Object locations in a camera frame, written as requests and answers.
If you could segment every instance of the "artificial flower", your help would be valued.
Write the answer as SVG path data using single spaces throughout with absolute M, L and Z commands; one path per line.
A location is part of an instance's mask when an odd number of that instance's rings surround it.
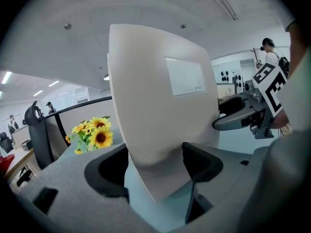
M 96 145 L 98 148 L 109 147 L 112 144 L 113 133 L 105 126 L 95 128 L 88 138 L 91 145 Z
M 76 126 L 72 129 L 72 133 L 78 133 L 82 131 L 82 129 L 87 127 L 87 121 L 84 121 L 84 123 L 80 123 L 79 126 Z
M 92 129 L 97 129 L 99 127 L 105 126 L 107 129 L 111 127 L 111 122 L 108 122 L 107 118 L 93 117 L 89 122 L 89 127 Z
M 66 135 L 65 139 L 66 139 L 66 141 L 67 141 L 68 143 L 70 143 L 69 135 Z
M 75 153 L 75 154 L 82 154 L 83 151 L 82 151 L 82 150 L 75 150 L 74 153 Z
M 90 134 L 92 132 L 92 129 L 87 125 L 84 129 L 82 129 L 82 132 L 84 132 L 85 134 Z

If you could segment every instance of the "black chair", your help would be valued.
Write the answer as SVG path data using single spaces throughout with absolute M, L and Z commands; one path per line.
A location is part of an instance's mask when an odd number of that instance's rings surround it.
M 29 126 L 29 135 L 38 166 L 41 169 L 44 169 L 54 162 L 54 157 L 51 150 L 45 118 L 36 106 L 36 103 L 37 101 L 27 109 L 25 113 L 25 122 Z
M 9 153 L 13 150 L 12 140 L 7 137 L 5 132 L 0 133 L 0 146 L 4 149 L 6 153 Z

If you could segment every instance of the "backpack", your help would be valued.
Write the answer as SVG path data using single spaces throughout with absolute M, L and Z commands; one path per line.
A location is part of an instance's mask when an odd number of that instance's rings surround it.
M 287 78 L 289 70 L 290 70 L 290 62 L 287 60 L 286 57 L 281 57 L 280 58 L 277 54 L 276 54 L 276 56 L 278 58 L 278 65 L 280 66 L 280 68 L 282 69 L 282 71 L 285 74 L 285 77 Z

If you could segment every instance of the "white label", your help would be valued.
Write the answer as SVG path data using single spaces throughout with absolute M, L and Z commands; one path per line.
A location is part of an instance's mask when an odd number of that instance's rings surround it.
M 165 60 L 174 96 L 205 91 L 200 64 L 171 58 Z
M 276 95 L 286 82 L 287 80 L 282 69 L 279 66 L 275 67 L 268 63 L 253 77 L 253 83 L 257 85 L 257 88 L 263 95 L 273 117 L 276 117 L 283 109 Z

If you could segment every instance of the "robotic arm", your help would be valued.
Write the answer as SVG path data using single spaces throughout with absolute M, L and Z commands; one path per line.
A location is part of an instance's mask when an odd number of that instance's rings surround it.
M 274 137 L 270 129 L 274 118 L 252 80 L 245 82 L 242 93 L 220 103 L 219 110 L 220 114 L 225 114 L 225 116 L 213 122 L 213 128 L 216 130 L 235 130 L 250 126 L 256 139 Z

